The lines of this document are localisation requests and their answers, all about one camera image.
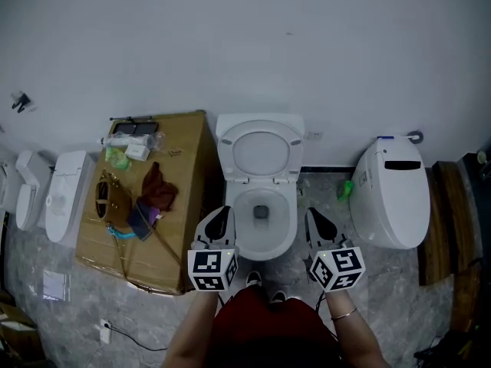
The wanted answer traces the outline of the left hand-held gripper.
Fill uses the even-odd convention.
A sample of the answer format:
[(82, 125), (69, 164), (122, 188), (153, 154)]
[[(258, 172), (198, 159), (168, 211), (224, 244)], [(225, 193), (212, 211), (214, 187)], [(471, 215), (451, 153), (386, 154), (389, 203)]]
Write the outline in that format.
[[(229, 236), (225, 236), (228, 220)], [(196, 290), (229, 290), (239, 269), (239, 249), (235, 241), (233, 207), (215, 209), (199, 222), (188, 251), (188, 275)]]

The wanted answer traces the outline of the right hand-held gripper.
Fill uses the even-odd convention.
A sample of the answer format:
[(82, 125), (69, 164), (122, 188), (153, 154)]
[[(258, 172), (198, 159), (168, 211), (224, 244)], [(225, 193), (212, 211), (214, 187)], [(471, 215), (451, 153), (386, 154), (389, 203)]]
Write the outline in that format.
[[(320, 237), (311, 236), (311, 214)], [(361, 249), (354, 246), (345, 232), (337, 234), (331, 220), (315, 208), (306, 210), (305, 236), (309, 246), (306, 271), (326, 293), (352, 288), (366, 271)]]

